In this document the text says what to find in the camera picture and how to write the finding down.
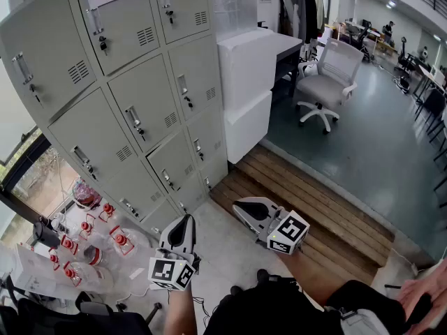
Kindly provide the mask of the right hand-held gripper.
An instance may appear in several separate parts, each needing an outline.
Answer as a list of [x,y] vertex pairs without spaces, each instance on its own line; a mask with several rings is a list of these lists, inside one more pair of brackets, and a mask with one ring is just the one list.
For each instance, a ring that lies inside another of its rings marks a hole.
[[265,197],[236,200],[233,211],[257,235],[261,246],[287,255],[300,248],[310,229],[310,224],[298,213],[278,208]]

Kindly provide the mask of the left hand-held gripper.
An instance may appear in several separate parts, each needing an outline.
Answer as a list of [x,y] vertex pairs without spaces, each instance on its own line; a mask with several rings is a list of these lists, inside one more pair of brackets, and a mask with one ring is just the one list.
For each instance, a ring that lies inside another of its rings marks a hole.
[[195,245],[194,217],[175,219],[161,233],[161,248],[149,260],[148,280],[161,289],[185,291],[199,271],[201,258],[193,252]]

